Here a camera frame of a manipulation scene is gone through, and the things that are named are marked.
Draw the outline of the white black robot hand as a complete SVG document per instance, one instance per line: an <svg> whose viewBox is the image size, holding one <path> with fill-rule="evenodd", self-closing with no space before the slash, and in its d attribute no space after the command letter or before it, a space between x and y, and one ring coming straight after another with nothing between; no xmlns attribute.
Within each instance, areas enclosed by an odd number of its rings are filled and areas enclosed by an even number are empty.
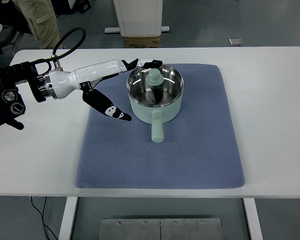
<svg viewBox="0 0 300 240"><path fill-rule="evenodd" d="M86 66L71 72L51 70L43 76L43 83L39 92L44 98L52 97L55 100L64 99L75 90L82 91L82 99L99 113L119 120L131 121L132 117L121 111L103 93L94 88L99 82L116 77L136 68L152 69L163 64L161 60L135 59L131 62L125 60L112 60Z"/></svg>

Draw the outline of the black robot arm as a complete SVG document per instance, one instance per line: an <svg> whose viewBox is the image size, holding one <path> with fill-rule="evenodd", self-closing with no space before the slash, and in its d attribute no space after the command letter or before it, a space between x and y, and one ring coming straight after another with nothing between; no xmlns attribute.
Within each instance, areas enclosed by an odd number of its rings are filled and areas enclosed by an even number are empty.
<svg viewBox="0 0 300 240"><path fill-rule="evenodd" d="M26 105L17 85L28 83L35 100L39 103L50 96L45 86L48 72L38 74L36 68L36 65L41 63L47 63L48 70L51 70L51 63L44 59L0 68L0 126L7 124L17 130L24 129L23 123L16 120L26 112Z"/></svg>

